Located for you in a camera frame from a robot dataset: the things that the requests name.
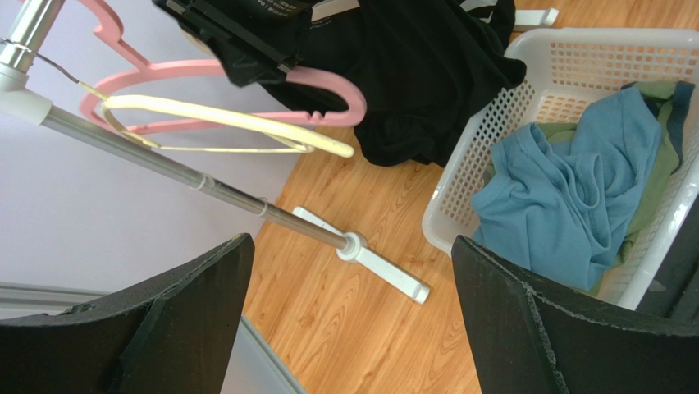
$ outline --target pink hanger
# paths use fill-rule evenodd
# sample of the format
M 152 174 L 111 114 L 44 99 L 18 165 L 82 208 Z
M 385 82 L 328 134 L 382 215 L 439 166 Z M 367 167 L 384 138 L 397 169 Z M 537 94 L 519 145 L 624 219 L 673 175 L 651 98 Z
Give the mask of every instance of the pink hanger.
M 185 76 L 225 75 L 218 60 L 151 63 L 122 39 L 124 26 L 121 23 L 121 19 L 104 0 L 78 1 L 87 7 L 99 20 L 100 26 L 94 29 L 94 35 L 136 67 L 134 70 L 120 72 L 100 80 L 94 87 L 103 93 L 112 94 L 119 89 L 152 80 L 167 80 Z M 255 113 L 254 115 L 300 126 L 356 126 L 362 121 L 367 112 L 367 102 L 362 92 L 354 84 L 337 74 L 297 66 L 287 73 L 286 82 L 329 90 L 343 98 L 347 102 L 349 109 L 344 112 L 327 112 L 325 116 L 321 115 L 320 112 L 314 112 L 311 115 L 303 111 L 263 112 Z M 88 120 L 100 126 L 109 127 L 104 119 L 95 112 L 99 101 L 97 96 L 86 94 L 80 103 L 80 112 Z M 152 134 L 168 131 L 211 129 L 215 127 L 223 126 L 208 121 L 185 119 L 132 126 L 129 127 L 129 130 L 139 134 Z

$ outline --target white plastic basket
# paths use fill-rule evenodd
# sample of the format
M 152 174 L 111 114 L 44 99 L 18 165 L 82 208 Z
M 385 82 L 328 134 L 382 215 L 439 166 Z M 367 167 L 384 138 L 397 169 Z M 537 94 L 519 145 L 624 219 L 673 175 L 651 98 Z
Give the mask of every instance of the white plastic basket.
M 457 235 L 471 236 L 478 216 L 470 197 L 483 187 L 490 147 L 531 121 L 576 122 L 587 105 L 635 80 L 699 85 L 699 32 L 661 29 L 533 30 L 507 49 L 527 64 L 517 89 L 503 90 L 473 116 L 423 217 L 425 237 L 450 253 Z M 654 222 L 628 261 L 607 271 L 598 298 L 636 309 L 699 191 L 699 89 L 684 124 L 684 162 L 671 178 Z

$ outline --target blue t-shirt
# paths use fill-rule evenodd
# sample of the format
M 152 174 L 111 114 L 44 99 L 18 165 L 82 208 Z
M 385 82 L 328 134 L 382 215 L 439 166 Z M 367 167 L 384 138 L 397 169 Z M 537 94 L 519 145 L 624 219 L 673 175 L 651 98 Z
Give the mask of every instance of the blue t-shirt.
M 473 239 L 556 282 L 589 290 L 614 263 L 660 145 L 636 88 L 582 114 L 570 142 L 528 124 L 491 148 L 496 174 L 471 205 Z

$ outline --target wood grain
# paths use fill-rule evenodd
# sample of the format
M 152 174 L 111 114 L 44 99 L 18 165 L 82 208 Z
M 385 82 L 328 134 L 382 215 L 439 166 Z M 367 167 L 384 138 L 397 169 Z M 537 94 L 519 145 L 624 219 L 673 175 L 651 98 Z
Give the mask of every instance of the wood grain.
M 556 27 L 699 27 L 692 0 L 519 0 L 557 7 Z M 424 305 L 327 245 L 266 224 L 245 314 L 311 394 L 480 392 L 449 257 L 424 239 L 422 215 L 441 168 L 374 167 L 348 129 L 323 133 L 352 144 L 354 158 L 303 156 L 277 203 L 303 205 L 432 287 Z

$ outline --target metal pole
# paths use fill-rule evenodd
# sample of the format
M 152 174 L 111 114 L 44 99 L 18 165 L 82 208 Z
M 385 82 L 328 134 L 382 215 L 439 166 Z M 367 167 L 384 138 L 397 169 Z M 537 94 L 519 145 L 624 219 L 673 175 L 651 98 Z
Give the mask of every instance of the metal pole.
M 129 162 L 167 176 L 172 180 L 184 183 L 195 190 L 201 190 L 203 193 L 211 195 L 216 199 L 235 205 L 265 220 L 280 224 L 305 236 L 325 242 L 337 249 L 344 249 L 349 242 L 343 236 L 338 236 L 311 222 L 296 217 L 274 204 L 269 204 L 247 195 L 232 186 L 213 179 L 207 174 L 166 158 L 60 108 L 53 107 L 42 126 L 54 129 L 97 149 L 124 158 Z
M 58 17 L 58 12 L 66 0 L 28 0 L 10 28 L 7 38 L 38 51 Z M 26 73 L 34 60 L 31 55 L 19 48 L 5 45 L 0 48 L 0 63 Z

